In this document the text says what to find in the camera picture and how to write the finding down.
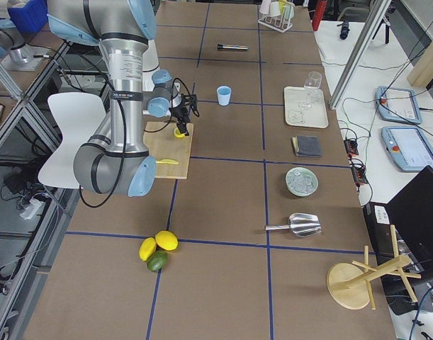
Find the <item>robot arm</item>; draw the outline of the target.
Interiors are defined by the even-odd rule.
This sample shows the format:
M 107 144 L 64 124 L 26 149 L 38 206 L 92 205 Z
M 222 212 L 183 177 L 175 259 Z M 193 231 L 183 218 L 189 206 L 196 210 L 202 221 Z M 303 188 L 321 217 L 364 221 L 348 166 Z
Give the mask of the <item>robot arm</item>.
M 48 98 L 62 133 L 60 146 L 38 174 L 58 188 L 100 194 L 146 195 L 157 165 L 143 141 L 144 114 L 177 118 L 186 133 L 194 96 L 159 68 L 157 24 L 150 1 L 49 1 L 50 30 L 71 43 L 98 47 L 107 67 L 109 105 L 91 93 Z

